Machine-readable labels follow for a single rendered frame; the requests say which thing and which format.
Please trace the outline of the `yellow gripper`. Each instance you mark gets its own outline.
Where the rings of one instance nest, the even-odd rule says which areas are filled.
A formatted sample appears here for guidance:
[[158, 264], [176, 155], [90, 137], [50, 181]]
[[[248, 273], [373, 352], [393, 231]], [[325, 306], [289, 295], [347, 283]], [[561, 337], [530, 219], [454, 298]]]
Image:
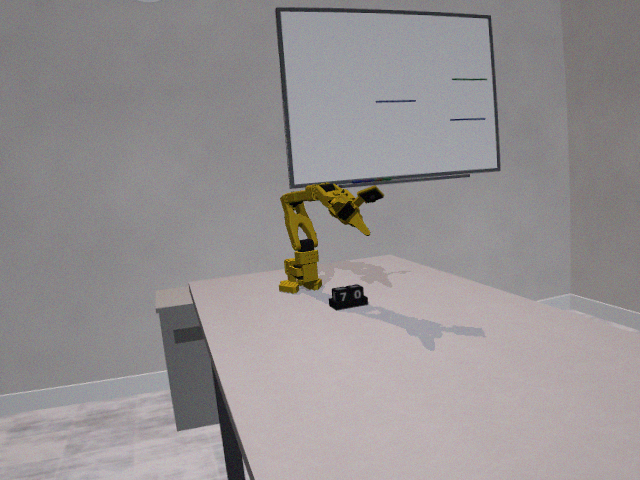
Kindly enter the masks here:
[[[349, 199], [345, 194], [340, 194], [330, 202], [329, 214], [337, 218], [340, 222], [351, 227], [356, 227], [364, 235], [370, 236], [370, 231], [363, 222], [360, 214], [360, 207], [364, 202], [370, 203], [384, 198], [384, 194], [376, 187], [372, 186], [357, 192], [355, 200]], [[334, 205], [334, 207], [332, 206]], [[336, 208], [336, 209], [335, 209]], [[340, 214], [340, 215], [339, 215]]]

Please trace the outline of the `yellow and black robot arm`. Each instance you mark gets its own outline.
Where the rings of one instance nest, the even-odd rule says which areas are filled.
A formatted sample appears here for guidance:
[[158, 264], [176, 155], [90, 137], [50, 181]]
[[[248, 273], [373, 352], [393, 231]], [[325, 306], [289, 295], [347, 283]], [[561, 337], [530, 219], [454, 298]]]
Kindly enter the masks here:
[[[340, 194], [355, 199], [347, 189], [342, 189], [336, 184], [324, 184], [306, 186], [303, 191], [286, 193], [280, 198], [285, 215], [285, 225], [292, 248], [295, 250], [295, 258], [286, 260], [288, 280], [280, 281], [280, 292], [294, 294], [299, 292], [299, 286], [314, 291], [322, 286], [322, 280], [318, 278], [317, 271], [318, 250], [314, 250], [318, 246], [317, 234], [306, 213], [303, 201], [320, 200], [328, 208], [331, 205], [330, 202]], [[294, 210], [296, 210], [296, 214]], [[298, 227], [301, 227], [308, 239], [299, 240]]]

